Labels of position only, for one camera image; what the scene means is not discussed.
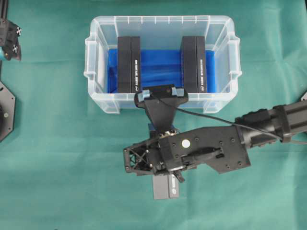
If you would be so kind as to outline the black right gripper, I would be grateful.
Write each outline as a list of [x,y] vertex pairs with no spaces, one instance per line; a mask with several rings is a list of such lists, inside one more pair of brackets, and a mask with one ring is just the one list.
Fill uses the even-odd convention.
[[124,169],[142,175],[173,174],[207,164],[218,173],[251,165],[243,137],[235,126],[203,127],[179,134],[155,136],[124,148]]

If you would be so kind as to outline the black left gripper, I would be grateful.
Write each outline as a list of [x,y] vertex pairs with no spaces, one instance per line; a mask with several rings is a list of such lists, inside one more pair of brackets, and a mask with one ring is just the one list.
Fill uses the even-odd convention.
[[21,46],[18,38],[22,29],[15,23],[0,19],[0,60],[10,61],[12,58],[21,61]]

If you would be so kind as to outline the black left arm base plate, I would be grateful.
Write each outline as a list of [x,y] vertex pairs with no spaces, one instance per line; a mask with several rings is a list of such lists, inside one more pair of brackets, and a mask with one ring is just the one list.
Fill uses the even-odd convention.
[[15,96],[0,82],[0,140],[3,141],[14,129]]

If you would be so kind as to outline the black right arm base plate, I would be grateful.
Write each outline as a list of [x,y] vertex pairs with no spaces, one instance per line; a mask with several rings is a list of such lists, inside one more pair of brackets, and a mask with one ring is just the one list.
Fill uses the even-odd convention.
[[306,100],[307,100],[307,92],[305,92],[305,93],[303,94],[303,96],[301,97],[300,100],[301,100],[301,101],[306,101]]

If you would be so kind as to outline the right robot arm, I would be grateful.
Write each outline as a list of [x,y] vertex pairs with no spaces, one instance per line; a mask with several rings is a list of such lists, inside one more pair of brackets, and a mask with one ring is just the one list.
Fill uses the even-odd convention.
[[250,165],[248,149],[289,143],[307,130],[307,104],[297,102],[260,109],[236,118],[230,126],[202,127],[151,138],[123,150],[125,171],[142,175],[173,175],[206,164],[218,173]]

